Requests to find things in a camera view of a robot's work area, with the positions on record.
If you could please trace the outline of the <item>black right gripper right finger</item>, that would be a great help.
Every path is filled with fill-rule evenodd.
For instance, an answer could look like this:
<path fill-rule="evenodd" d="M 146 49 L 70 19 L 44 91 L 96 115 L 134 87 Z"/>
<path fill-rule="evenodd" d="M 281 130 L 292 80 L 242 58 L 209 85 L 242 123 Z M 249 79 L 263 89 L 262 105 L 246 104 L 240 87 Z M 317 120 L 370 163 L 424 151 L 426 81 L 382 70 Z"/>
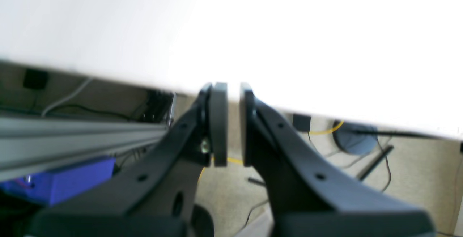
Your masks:
<path fill-rule="evenodd" d="M 291 123 L 240 85 L 242 156 L 266 184 L 272 237 L 434 237 L 428 213 L 331 165 Z"/>

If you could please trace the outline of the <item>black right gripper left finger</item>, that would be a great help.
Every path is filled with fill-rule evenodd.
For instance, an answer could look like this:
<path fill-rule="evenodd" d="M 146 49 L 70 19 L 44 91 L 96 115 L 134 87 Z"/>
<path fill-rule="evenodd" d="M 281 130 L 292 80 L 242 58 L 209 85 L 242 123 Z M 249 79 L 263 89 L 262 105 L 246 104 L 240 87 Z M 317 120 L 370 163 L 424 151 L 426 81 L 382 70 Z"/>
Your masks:
<path fill-rule="evenodd" d="M 39 212 L 33 237 L 213 237 L 195 204 L 204 167 L 227 163 L 227 84 L 207 84 L 154 150 L 111 180 Z"/>

